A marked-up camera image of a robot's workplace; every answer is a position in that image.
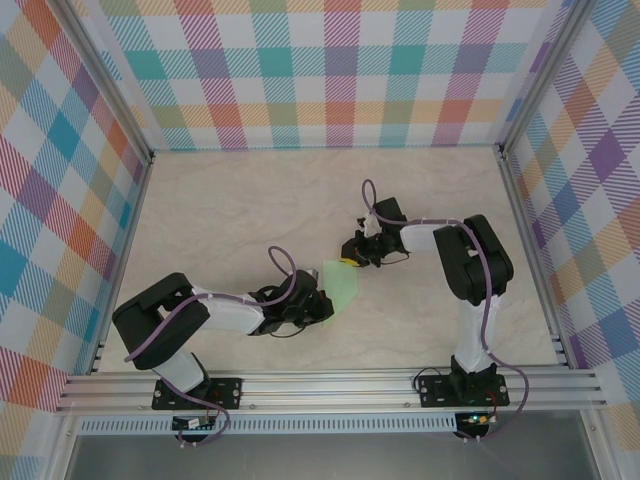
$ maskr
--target black bracket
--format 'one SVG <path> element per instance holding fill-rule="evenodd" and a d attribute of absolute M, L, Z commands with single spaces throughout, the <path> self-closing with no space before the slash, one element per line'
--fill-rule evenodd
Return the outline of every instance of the black bracket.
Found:
<path fill-rule="evenodd" d="M 203 387 L 188 392 L 189 396 L 220 405 L 227 410 L 238 410 L 242 397 L 241 378 L 210 378 Z M 156 382 L 151 402 L 153 410 L 205 410 L 206 407 L 190 402 L 173 391 L 162 380 Z"/>
<path fill-rule="evenodd" d="M 418 377 L 417 389 L 420 392 L 420 406 L 423 408 L 434 407 L 493 407 L 495 397 L 496 407 L 509 405 L 509 392 L 504 376 L 495 375 L 495 380 L 485 384 L 482 391 L 467 394 L 465 402 L 460 401 L 448 375 L 421 375 Z"/>

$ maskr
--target green object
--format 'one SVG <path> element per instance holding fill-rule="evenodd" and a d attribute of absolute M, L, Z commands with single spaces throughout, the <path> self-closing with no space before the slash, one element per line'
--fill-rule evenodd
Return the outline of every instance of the green object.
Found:
<path fill-rule="evenodd" d="M 328 324 L 358 295 L 358 269 L 344 262 L 325 260 L 322 263 L 322 285 L 333 302 L 335 312 L 324 322 Z"/>

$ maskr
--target purple cable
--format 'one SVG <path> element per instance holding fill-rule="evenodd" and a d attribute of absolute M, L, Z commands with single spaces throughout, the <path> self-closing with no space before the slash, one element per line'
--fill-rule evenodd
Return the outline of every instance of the purple cable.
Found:
<path fill-rule="evenodd" d="M 291 271 L 292 271 L 292 278 L 291 278 L 291 283 L 289 284 L 289 288 L 287 288 L 287 291 L 285 293 L 283 293 L 280 297 L 274 299 L 274 300 L 269 300 L 268 302 L 252 302 L 249 300 L 245 300 L 242 297 L 237 297 L 235 295 L 230 295 L 227 293 L 199 293 L 197 295 L 193 295 L 187 299 L 185 299 L 183 302 L 181 302 L 176 308 L 174 308 L 171 313 L 169 313 L 169 315 L 166 316 L 166 318 L 160 323 L 160 325 L 158 325 L 156 327 L 156 329 L 151 333 L 151 335 L 149 335 L 147 337 L 147 339 L 142 342 L 142 344 L 140 344 L 140 346 L 138 348 L 136 348 L 133 352 L 131 352 L 125 359 L 125 362 L 130 362 L 131 360 L 135 359 L 136 357 L 138 357 L 142 352 L 144 352 L 149 345 L 151 345 L 151 343 L 158 337 L 158 335 L 160 335 L 160 333 L 167 328 L 167 325 L 169 325 L 169 323 L 176 317 L 176 315 L 178 313 L 180 313 L 180 311 L 185 308 L 187 305 L 189 305 L 192 302 L 195 302 L 197 300 L 203 299 L 203 298 L 222 298 L 222 299 L 227 299 L 227 300 L 234 300 L 237 301 L 239 303 L 242 303 L 244 305 L 249 305 L 252 307 L 269 307 L 271 305 L 275 305 L 276 303 L 280 303 L 281 301 L 283 301 L 284 299 L 286 299 L 291 292 L 293 291 L 293 287 L 296 284 L 296 264 L 293 261 L 293 258 L 291 257 L 291 255 L 289 255 L 289 253 L 284 250 L 281 247 L 278 246 L 271 246 L 268 248 L 267 253 L 269 254 L 269 258 L 271 258 L 271 261 L 274 263 L 274 265 L 276 266 L 276 268 L 278 270 L 280 270 L 283 274 L 289 276 L 289 274 L 287 273 L 287 271 L 282 268 L 282 266 L 278 263 L 278 261 L 275 259 L 275 257 L 273 256 L 273 251 L 277 250 L 280 253 L 282 253 L 285 258 L 289 261 L 289 264 L 291 265 Z M 222 426 L 222 428 L 217 431 L 214 434 L 211 434 L 209 436 L 207 436 L 207 438 L 205 438 L 204 440 L 202 440 L 201 442 L 197 443 L 197 444 L 193 444 L 194 447 L 198 446 L 198 445 L 206 445 L 207 443 L 210 443 L 212 441 L 214 441 L 215 439 L 219 438 L 220 435 L 222 435 L 222 432 L 224 432 L 227 428 L 229 428 L 229 426 L 231 425 L 231 416 L 229 415 L 229 412 L 221 407 L 220 405 L 216 405 L 215 403 L 211 403 L 211 402 L 207 402 L 205 400 L 200 400 L 197 399 L 195 397 L 192 397 L 190 395 L 187 395 L 186 393 L 181 392 L 180 390 L 178 390 L 175 385 L 173 385 L 171 382 L 169 382 L 169 380 L 167 380 L 166 378 L 162 378 L 162 381 L 169 387 L 169 389 L 171 391 L 173 391 L 173 393 L 175 393 L 176 395 L 184 398 L 185 400 L 188 400 L 190 402 L 193 403 L 197 403 L 198 405 L 202 405 L 208 408 L 211 408 L 213 410 L 217 410 L 221 413 L 224 414 L 224 416 L 226 417 L 225 423 Z M 182 442 L 182 445 L 185 445 L 187 442 L 186 440 L 184 440 L 182 438 L 182 430 L 180 430 L 178 432 L 178 440 L 180 440 Z"/>
<path fill-rule="evenodd" d="M 484 272 L 484 278 L 487 286 L 487 296 L 485 298 L 484 312 L 482 314 L 482 327 L 480 329 L 480 341 L 482 342 L 482 348 L 484 349 L 485 353 L 489 356 L 491 360 L 493 360 L 495 363 L 497 363 L 501 367 L 508 368 L 509 370 L 512 370 L 518 373 L 522 377 L 522 380 L 524 381 L 524 394 L 522 395 L 522 401 L 520 402 L 520 405 L 518 405 L 518 408 L 514 412 L 513 416 L 507 421 L 507 423 L 505 423 L 502 426 L 502 428 L 500 428 L 495 432 L 489 433 L 488 435 L 485 435 L 484 438 L 495 437 L 496 435 L 504 431 L 506 427 L 509 424 L 511 424 L 513 420 L 522 412 L 522 409 L 524 409 L 524 406 L 527 403 L 527 400 L 529 398 L 529 379 L 527 378 L 527 375 L 520 368 L 516 367 L 515 365 L 510 365 L 506 362 L 503 362 L 498 357 L 496 357 L 491 352 L 491 350 L 489 350 L 489 345 L 487 344 L 487 339 L 486 339 L 486 333 L 487 333 L 487 324 L 489 323 L 489 311 L 491 309 L 491 294 L 493 292 L 493 284 L 491 283 L 491 271 L 489 270 L 489 263 L 487 262 L 487 257 L 484 254 L 484 251 L 482 250 L 482 245 L 480 245 L 480 242 L 478 241 L 475 234 L 473 233 L 473 230 L 471 230 L 467 225 L 465 225 L 464 222 L 461 222 L 460 220 L 423 218 L 420 220 L 412 220 L 410 222 L 407 222 L 407 221 L 389 220 L 378 215 L 378 213 L 373 209 L 373 205 L 369 203 L 369 200 L 367 199 L 367 192 L 366 192 L 367 185 L 371 186 L 371 191 L 373 192 L 373 203 L 375 204 L 377 201 L 376 186 L 374 185 L 373 181 L 369 178 L 367 178 L 364 182 L 362 182 L 362 199 L 364 200 L 364 204 L 369 210 L 369 213 L 371 213 L 379 221 L 385 222 L 391 225 L 404 225 L 404 226 L 420 225 L 420 224 L 422 225 L 456 225 L 462 228 L 462 230 L 464 230 L 464 232 L 469 236 L 469 238 L 471 239 L 471 243 L 473 243 L 474 248 L 478 252 L 478 257 L 480 258 L 480 263 L 482 264 L 482 270 Z"/>

